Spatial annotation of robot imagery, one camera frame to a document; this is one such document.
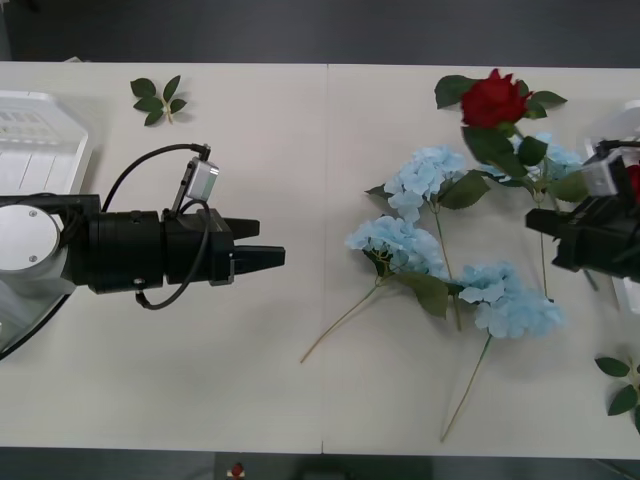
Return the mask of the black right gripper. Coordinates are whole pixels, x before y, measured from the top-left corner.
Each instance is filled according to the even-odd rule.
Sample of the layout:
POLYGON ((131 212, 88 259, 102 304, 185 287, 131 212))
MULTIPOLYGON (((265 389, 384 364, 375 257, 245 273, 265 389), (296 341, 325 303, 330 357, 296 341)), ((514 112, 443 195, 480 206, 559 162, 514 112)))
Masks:
POLYGON ((639 213, 617 197, 590 197, 570 213, 535 208, 526 214, 525 225, 554 234, 559 243, 552 264, 557 267, 639 279, 639 213))

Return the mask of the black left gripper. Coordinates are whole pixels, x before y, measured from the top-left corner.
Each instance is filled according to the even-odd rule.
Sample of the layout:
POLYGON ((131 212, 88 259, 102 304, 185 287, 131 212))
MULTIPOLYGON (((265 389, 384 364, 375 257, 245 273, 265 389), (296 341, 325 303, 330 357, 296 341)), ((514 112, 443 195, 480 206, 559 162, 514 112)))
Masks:
MULTIPOLYGON (((192 269, 202 245, 205 220, 202 208, 194 213, 162 218, 163 269, 169 285, 181 284, 192 269)), ((191 282, 227 285, 232 282, 234 273, 243 275, 283 266, 286 250, 281 246, 239 245, 234 248, 234 239, 253 238, 259 234, 259 220, 228 218, 226 224, 218 211, 211 209, 207 246, 191 282)))

